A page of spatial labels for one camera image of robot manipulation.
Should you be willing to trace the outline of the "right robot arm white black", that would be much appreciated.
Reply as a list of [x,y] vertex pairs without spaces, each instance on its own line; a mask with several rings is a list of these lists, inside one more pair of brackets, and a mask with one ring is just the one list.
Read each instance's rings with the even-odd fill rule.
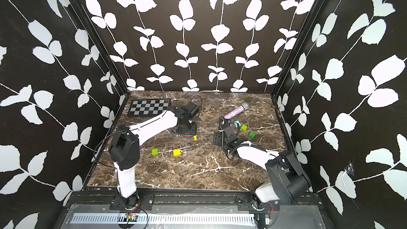
[[266,170],[270,182],[259,185],[252,192],[256,205],[271,201],[290,205],[312,186],[310,178],[291,151],[271,151],[239,138],[228,123],[220,124],[213,143],[221,147],[229,159],[247,160]]

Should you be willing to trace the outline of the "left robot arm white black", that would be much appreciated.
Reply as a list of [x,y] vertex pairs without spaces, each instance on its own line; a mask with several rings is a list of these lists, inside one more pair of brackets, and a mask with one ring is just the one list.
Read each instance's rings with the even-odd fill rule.
[[198,112],[197,108],[188,110],[175,107],[143,123],[118,128],[119,135],[113,138],[109,153],[116,169],[117,188],[123,198],[129,198],[137,191],[135,166],[141,157],[141,146],[169,128],[180,128],[182,134],[186,133],[189,127],[196,129],[192,119]]

